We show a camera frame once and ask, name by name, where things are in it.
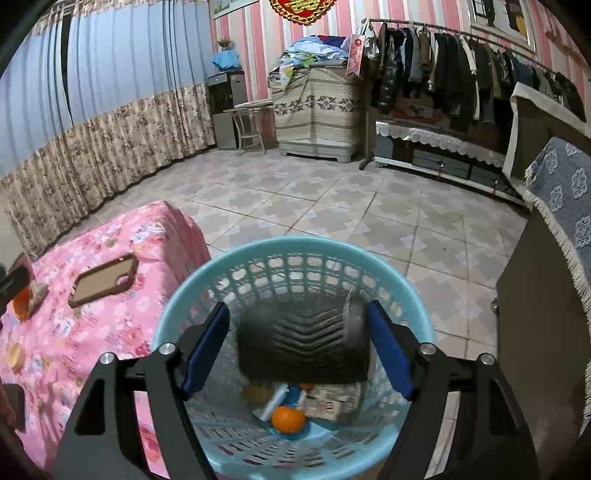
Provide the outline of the orange mandarin fruit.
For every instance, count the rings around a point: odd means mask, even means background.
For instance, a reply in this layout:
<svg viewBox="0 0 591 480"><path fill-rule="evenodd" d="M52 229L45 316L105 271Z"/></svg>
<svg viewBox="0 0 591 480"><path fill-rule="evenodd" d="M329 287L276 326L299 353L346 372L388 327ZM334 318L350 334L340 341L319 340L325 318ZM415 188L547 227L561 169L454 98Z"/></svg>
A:
<svg viewBox="0 0 591 480"><path fill-rule="evenodd" d="M281 405L271 414L270 423L280 434L294 435L304 430L307 418L303 411Z"/></svg>

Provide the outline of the pink floral tablecloth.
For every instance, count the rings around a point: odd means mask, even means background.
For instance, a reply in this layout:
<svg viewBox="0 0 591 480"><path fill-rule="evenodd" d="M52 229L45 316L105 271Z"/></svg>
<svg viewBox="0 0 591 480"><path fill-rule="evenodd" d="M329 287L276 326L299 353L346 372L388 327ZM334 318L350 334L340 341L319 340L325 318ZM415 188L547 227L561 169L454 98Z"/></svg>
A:
<svg viewBox="0 0 591 480"><path fill-rule="evenodd" d="M69 306L80 274L128 253L138 261L128 290ZM209 258L200 227L175 206L157 201L89 229L34 262L35 277L48 294L29 320L19 321L12 310L3 315L1 352L19 345L21 355L18 371L1 364L1 379L25 392L25 430L19 437L38 467L52 471L68 417L99 356L149 354L168 299Z"/></svg>

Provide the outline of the brown phone case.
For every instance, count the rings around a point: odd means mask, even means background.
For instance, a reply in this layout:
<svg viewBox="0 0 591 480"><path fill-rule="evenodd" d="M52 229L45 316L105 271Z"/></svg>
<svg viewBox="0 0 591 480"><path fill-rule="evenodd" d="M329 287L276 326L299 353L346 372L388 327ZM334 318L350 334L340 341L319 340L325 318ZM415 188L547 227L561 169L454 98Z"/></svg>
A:
<svg viewBox="0 0 591 480"><path fill-rule="evenodd" d="M69 297L71 308L128 290L135 280L138 260L127 253L81 273L75 280Z"/></svg>

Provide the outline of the light blue laundry basket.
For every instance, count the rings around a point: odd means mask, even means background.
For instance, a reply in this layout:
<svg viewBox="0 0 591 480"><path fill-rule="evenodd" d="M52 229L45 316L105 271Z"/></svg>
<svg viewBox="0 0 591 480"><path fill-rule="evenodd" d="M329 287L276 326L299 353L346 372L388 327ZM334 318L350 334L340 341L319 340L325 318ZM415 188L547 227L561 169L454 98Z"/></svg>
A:
<svg viewBox="0 0 591 480"><path fill-rule="evenodd" d="M430 316L405 275L370 252L312 236L250 243L211 260L176 289L152 339L178 341L218 303L229 329L186 410L215 473L232 479L348 479L386 458L409 405L370 343L367 305L421 341ZM355 384L345 417L285 437L254 416L247 383Z"/></svg>

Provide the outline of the floral beige curtain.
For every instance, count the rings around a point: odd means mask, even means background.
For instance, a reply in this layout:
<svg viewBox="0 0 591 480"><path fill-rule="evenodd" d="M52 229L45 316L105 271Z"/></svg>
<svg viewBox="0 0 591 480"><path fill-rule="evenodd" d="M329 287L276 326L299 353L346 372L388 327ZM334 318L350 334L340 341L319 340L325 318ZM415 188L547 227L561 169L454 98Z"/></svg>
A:
<svg viewBox="0 0 591 480"><path fill-rule="evenodd" d="M204 84L154 94L59 134L1 178L1 205L26 253L41 255L144 177L211 147Z"/></svg>

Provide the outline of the blue patterned sofa cover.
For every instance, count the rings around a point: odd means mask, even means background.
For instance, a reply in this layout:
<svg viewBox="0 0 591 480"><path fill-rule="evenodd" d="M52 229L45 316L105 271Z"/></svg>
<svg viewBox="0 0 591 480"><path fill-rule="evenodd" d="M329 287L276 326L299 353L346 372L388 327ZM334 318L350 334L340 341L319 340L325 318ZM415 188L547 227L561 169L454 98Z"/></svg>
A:
<svg viewBox="0 0 591 480"><path fill-rule="evenodd" d="M590 313L590 156L553 137L525 171L526 202L560 247L586 314Z"/></svg>

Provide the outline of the low tv shelf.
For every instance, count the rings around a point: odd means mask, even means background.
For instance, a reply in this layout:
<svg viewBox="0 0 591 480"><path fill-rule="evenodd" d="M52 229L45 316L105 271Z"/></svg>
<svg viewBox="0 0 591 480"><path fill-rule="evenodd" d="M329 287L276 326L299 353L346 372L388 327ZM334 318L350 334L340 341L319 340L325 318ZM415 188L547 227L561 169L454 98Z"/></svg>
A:
<svg viewBox="0 0 591 480"><path fill-rule="evenodd" d="M437 130L379 120L373 160L380 167L453 183L514 205L524 203L503 173L503 155Z"/></svg>

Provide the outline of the small folding table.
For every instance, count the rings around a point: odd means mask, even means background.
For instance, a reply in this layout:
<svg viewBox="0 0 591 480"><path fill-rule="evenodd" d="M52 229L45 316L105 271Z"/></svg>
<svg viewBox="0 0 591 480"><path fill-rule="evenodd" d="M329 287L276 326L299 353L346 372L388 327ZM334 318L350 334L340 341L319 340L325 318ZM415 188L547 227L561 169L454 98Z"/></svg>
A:
<svg viewBox="0 0 591 480"><path fill-rule="evenodd" d="M245 154L259 145L263 153L276 148L273 99L249 101L225 110L238 135L238 153Z"/></svg>

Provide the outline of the clothes rack with clothes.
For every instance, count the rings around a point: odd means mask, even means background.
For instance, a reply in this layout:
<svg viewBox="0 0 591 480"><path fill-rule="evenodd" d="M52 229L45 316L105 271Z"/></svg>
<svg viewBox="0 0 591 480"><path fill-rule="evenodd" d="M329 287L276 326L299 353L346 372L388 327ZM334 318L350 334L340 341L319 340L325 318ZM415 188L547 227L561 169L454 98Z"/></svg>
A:
<svg viewBox="0 0 591 480"><path fill-rule="evenodd" d="M363 20L348 71L369 81L366 137L410 160L426 146L501 169L517 145L519 102L541 112L547 137L590 131L582 96L564 74L480 35L427 23Z"/></svg>

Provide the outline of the water dispenser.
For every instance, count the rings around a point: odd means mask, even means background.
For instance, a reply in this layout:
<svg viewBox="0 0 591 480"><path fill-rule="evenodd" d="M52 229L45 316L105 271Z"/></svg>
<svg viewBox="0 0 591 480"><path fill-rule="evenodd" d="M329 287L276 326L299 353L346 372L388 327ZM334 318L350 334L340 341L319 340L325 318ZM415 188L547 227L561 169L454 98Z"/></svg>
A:
<svg viewBox="0 0 591 480"><path fill-rule="evenodd" d="M233 124L231 111L247 101L245 72L229 71L207 78L211 120L217 148L238 149L238 132Z"/></svg>

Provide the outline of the cloth covered chest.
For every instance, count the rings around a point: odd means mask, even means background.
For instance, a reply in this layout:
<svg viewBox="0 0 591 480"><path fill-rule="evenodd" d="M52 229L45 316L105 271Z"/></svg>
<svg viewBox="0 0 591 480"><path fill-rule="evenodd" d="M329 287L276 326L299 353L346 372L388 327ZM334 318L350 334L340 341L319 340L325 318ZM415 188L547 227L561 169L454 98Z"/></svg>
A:
<svg viewBox="0 0 591 480"><path fill-rule="evenodd" d="M363 149L363 83L342 66L269 74L280 154L351 162Z"/></svg>

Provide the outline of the pile of blue bedding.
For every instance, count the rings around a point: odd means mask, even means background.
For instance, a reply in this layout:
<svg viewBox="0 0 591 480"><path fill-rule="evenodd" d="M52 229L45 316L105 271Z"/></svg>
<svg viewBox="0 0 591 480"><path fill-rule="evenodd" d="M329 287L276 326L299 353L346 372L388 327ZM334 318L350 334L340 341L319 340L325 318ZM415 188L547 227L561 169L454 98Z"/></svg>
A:
<svg viewBox="0 0 591 480"><path fill-rule="evenodd" d="M342 62L349 59L349 37L311 35L294 41L283 50L280 66L308 67L315 62Z"/></svg>

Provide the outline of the red heart wall decoration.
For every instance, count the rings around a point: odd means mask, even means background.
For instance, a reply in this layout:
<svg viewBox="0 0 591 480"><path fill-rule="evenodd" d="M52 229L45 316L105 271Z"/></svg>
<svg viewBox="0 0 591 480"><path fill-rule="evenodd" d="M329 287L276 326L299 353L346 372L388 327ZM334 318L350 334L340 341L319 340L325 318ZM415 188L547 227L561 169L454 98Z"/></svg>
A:
<svg viewBox="0 0 591 480"><path fill-rule="evenodd" d="M298 25L310 26L335 5L335 0L270 0L278 15Z"/></svg>

